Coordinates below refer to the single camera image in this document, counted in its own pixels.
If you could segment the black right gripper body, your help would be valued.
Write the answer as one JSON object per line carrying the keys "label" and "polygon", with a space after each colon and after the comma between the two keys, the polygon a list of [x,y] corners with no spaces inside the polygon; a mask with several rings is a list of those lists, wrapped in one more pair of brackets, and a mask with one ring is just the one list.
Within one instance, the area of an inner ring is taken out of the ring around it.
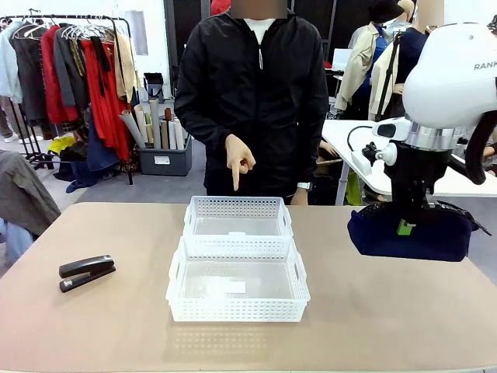
{"label": "black right gripper body", "polygon": [[400,141],[391,144],[397,149],[397,157],[392,166],[385,165],[384,173],[391,181],[392,194],[434,194],[435,183],[445,175],[452,151],[422,150]]}

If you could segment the person right hand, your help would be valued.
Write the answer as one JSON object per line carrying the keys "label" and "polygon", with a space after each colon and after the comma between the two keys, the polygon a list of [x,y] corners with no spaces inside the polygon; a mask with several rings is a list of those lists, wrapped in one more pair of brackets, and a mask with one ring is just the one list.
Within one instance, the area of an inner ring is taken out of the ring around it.
{"label": "person right hand", "polygon": [[230,134],[225,139],[227,167],[231,170],[234,191],[238,191],[240,175],[253,170],[255,158],[249,147],[238,137]]}

